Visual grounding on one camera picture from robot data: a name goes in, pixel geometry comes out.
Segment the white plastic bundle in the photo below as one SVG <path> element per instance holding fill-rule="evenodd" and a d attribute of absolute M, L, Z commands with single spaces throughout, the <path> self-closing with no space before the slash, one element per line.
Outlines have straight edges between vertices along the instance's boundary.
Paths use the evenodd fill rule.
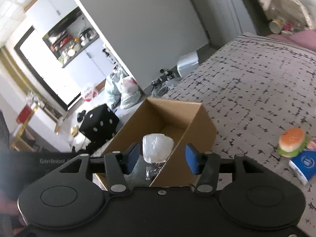
<path fill-rule="evenodd" d="M 146 163 L 166 162 L 174 147 L 174 140 L 161 133 L 142 138 L 142 155 Z"/>

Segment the plush hamburger toy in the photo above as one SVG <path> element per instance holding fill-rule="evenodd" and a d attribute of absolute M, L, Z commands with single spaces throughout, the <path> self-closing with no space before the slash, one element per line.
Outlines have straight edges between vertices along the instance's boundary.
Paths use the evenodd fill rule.
<path fill-rule="evenodd" d="M 287 158 L 299 155 L 306 146 L 307 135 L 301 128 L 290 128 L 286 130 L 278 140 L 278 153 Z"/>

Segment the blue tissue pack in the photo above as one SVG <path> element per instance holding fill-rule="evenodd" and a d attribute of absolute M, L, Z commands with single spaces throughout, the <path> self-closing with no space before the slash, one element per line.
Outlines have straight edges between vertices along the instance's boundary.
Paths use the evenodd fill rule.
<path fill-rule="evenodd" d="M 315 140 L 311 140 L 299 155 L 289 161 L 290 168 L 303 185 L 315 176 L 315 154 Z"/>

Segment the black item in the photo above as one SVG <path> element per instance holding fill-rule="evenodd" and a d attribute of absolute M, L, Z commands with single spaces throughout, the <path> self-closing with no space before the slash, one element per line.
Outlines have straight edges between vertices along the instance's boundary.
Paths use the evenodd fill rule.
<path fill-rule="evenodd" d="M 155 177 L 159 174 L 162 170 L 165 162 L 162 163 L 151 163 L 146 166 L 146 180 L 153 181 Z"/>

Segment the black dice stool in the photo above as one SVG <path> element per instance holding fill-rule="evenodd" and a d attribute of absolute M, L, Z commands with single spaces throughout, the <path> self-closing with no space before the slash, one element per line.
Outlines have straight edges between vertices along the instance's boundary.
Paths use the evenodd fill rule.
<path fill-rule="evenodd" d="M 98 149 L 116 135 L 118 123 L 115 113 L 102 104 L 86 113 L 79 132 L 90 140 L 87 148 Z"/>

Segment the brown cardboard box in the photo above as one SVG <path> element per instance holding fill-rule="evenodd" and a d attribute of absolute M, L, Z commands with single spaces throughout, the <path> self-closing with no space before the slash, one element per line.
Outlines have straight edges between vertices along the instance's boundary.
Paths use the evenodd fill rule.
<path fill-rule="evenodd" d="M 163 166 L 152 187 L 188 186 L 194 175 L 187 165 L 185 146 L 210 151 L 217 130 L 201 103 L 147 98 L 102 151 L 125 151 L 140 144 L 144 161 Z"/>

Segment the white garbage bag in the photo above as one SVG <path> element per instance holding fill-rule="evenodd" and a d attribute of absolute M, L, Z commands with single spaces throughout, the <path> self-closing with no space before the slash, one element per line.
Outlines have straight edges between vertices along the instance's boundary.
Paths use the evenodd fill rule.
<path fill-rule="evenodd" d="M 127 109 L 136 105 L 141 98 L 141 91 L 133 77 L 120 78 L 117 84 L 117 88 L 121 93 L 120 108 Z"/>

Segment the clear plastic bag with items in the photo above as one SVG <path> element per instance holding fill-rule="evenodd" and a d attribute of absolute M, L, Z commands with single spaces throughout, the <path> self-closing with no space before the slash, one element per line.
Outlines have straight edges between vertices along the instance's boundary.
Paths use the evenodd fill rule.
<path fill-rule="evenodd" d="M 151 82 L 152 90 L 151 90 L 151 97 L 154 98 L 161 98 L 163 97 L 168 91 L 173 89 L 177 84 L 179 84 L 181 78 L 172 78 L 163 81 L 161 78 L 158 78 Z"/>

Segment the grey patterned bed blanket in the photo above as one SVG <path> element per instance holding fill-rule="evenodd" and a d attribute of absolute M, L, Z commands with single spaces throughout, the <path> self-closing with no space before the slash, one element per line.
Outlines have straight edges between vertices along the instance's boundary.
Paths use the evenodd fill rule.
<path fill-rule="evenodd" d="M 287 129 L 315 136 L 315 52 L 293 43 L 242 34 L 166 93 L 202 103 L 217 129 L 213 150 L 256 160 L 300 187 L 306 208 L 299 227 L 315 236 L 315 181 L 303 186 L 277 150 Z"/>

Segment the white cube appliance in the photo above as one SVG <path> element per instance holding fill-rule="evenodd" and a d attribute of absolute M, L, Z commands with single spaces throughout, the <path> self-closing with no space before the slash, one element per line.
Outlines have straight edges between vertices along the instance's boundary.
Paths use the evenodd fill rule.
<path fill-rule="evenodd" d="M 181 56 L 177 63 L 177 71 L 181 78 L 185 78 L 199 67 L 199 58 L 196 51 Z"/>

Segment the paper cup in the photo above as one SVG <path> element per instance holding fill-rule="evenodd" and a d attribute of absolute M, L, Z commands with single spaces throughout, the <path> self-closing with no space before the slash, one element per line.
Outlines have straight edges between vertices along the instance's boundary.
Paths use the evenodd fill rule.
<path fill-rule="evenodd" d="M 280 34 L 284 28 L 284 22 L 281 20 L 272 20 L 268 26 L 273 34 Z"/>

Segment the pink bed sheet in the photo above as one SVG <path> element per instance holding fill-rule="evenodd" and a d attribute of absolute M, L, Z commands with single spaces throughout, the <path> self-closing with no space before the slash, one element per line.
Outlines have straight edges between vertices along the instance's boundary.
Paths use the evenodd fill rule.
<path fill-rule="evenodd" d="M 315 30 L 304 30 L 294 34 L 271 34 L 268 38 L 281 42 L 289 42 L 300 47 L 316 52 L 316 32 Z"/>

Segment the clear plastic jar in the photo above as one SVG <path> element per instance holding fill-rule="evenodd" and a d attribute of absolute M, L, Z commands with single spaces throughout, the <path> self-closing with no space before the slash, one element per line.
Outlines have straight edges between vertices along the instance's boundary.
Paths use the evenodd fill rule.
<path fill-rule="evenodd" d="M 268 20 L 285 21 L 281 0 L 259 0 Z"/>

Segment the kitchen wall shelf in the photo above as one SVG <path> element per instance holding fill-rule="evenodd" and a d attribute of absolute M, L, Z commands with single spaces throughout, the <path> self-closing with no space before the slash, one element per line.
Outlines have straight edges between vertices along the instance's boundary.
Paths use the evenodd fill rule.
<path fill-rule="evenodd" d="M 42 39 L 64 68 L 98 38 L 97 31 L 77 7 Z"/>

